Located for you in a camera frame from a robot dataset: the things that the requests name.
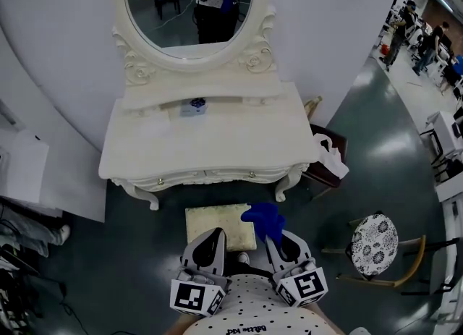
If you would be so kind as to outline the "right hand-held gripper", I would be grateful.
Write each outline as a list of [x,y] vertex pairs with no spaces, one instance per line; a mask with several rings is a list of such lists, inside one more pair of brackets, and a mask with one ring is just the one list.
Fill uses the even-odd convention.
[[280,250],[270,237],[266,237],[265,245],[275,273],[274,289],[289,307],[313,304],[328,292],[323,269],[316,266],[302,238],[283,229]]

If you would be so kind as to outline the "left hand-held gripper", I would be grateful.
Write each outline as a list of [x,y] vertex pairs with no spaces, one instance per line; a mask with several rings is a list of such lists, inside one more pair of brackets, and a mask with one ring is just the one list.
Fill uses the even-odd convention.
[[230,278],[222,276],[225,258],[222,228],[209,229],[191,241],[182,255],[184,267],[171,280],[170,308],[203,318],[215,315],[231,284]]

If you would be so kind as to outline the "cream upholstered stool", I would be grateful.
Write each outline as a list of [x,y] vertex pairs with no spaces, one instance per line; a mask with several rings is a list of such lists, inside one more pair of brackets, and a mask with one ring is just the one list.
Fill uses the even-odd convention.
[[243,222],[241,216],[251,209],[248,204],[218,205],[185,209],[187,242],[202,233],[220,227],[226,235],[226,250],[242,252],[257,249],[254,224]]

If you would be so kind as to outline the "blue cloth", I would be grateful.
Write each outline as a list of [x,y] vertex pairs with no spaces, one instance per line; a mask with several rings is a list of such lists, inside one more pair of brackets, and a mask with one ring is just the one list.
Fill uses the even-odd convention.
[[277,248],[280,248],[286,219],[279,214],[278,207],[272,203],[247,205],[250,208],[241,215],[241,221],[253,223],[255,233],[262,242],[268,237]]

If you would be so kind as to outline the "person's left forearm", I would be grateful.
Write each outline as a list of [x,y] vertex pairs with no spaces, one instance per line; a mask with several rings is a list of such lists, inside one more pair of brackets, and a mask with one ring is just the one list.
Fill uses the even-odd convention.
[[194,315],[181,314],[175,323],[163,335],[183,335],[199,318]]

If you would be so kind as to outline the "white carved dressing table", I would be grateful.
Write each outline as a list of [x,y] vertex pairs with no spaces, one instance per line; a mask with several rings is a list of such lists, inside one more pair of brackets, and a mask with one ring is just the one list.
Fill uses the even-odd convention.
[[300,95],[291,82],[273,103],[211,101],[204,114],[177,106],[132,112],[116,101],[98,173],[158,210],[156,193],[176,185],[275,183],[275,198],[319,158]]

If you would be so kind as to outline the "person's polka dot shirt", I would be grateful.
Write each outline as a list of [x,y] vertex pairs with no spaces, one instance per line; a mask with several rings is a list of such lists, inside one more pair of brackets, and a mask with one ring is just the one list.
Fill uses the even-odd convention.
[[183,335],[345,335],[329,319],[306,307],[289,307],[263,276],[240,274],[216,314]]

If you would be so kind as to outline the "floral cushion wooden stool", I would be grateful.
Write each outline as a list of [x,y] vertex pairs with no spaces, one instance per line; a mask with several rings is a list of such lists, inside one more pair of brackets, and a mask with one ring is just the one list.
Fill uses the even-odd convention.
[[[425,254],[425,235],[401,241],[393,221],[380,211],[350,221],[349,226],[353,228],[353,234],[346,247],[325,247],[321,250],[324,254],[346,256],[358,273],[356,276],[341,273],[336,277],[338,280],[396,289],[417,273]],[[378,276],[394,262],[401,247],[417,248],[416,258],[408,271],[397,280],[379,279]]]

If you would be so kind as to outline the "white plastic bag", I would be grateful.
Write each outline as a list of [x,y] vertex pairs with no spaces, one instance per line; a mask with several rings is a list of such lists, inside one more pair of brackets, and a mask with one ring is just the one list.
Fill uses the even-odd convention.
[[314,139],[315,143],[318,145],[318,161],[333,175],[339,179],[343,179],[349,173],[349,168],[342,161],[339,149],[333,147],[332,139],[320,133],[314,134]]

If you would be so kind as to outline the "small white blue box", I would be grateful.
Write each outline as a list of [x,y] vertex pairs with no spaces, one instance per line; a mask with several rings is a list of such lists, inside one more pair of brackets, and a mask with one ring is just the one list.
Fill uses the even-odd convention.
[[191,98],[183,100],[180,105],[179,114],[181,116],[198,116],[206,112],[208,102],[204,98]]

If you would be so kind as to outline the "white cabinet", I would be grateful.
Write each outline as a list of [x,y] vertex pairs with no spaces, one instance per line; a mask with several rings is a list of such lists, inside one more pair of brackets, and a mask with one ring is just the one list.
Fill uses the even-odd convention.
[[100,153],[60,114],[27,122],[0,101],[0,198],[46,216],[103,223]]

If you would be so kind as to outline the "white shelf rack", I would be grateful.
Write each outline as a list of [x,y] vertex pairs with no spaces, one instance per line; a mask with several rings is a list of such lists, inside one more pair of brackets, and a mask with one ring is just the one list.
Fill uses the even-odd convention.
[[[454,177],[440,183],[436,187],[436,192],[443,208],[446,240],[460,238],[460,241],[463,242],[463,181]],[[457,246],[448,246],[445,248],[445,252],[444,283],[450,284],[453,279],[456,281],[454,287],[443,294],[441,306],[433,315],[436,319],[433,335],[451,335],[460,325],[463,325],[463,277],[457,277],[455,268]]]

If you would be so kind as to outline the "white device on black stand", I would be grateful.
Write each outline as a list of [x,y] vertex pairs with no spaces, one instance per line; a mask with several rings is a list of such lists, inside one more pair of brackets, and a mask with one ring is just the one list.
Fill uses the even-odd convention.
[[435,158],[431,161],[435,181],[440,184],[463,172],[463,124],[446,111],[431,114],[420,133],[429,140]]

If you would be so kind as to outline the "light wooden frame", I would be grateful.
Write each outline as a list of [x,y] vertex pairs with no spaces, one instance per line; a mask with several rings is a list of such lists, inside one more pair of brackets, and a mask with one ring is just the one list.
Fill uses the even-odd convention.
[[311,120],[315,110],[317,109],[318,105],[321,103],[323,98],[321,96],[317,96],[315,98],[310,99],[304,104],[305,114],[308,120]]

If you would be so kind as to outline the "grey chair black frame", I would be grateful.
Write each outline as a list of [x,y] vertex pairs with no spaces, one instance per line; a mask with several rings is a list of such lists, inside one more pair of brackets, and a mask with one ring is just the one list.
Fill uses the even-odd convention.
[[419,292],[402,292],[402,296],[444,294],[450,292],[463,277],[463,237],[433,243],[425,248],[425,252],[433,252],[430,278],[419,282],[427,284],[428,288]]

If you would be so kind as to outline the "oval mirror white frame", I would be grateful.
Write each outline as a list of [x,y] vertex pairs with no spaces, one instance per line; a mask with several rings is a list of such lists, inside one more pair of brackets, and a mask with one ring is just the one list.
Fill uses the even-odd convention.
[[112,33],[124,55],[124,77],[129,87],[147,85],[158,71],[192,74],[235,67],[252,74],[276,71],[270,45],[276,10],[268,0],[251,0],[247,18],[231,41],[214,54],[194,59],[170,56],[155,47],[136,26],[128,0],[114,0],[114,7]]

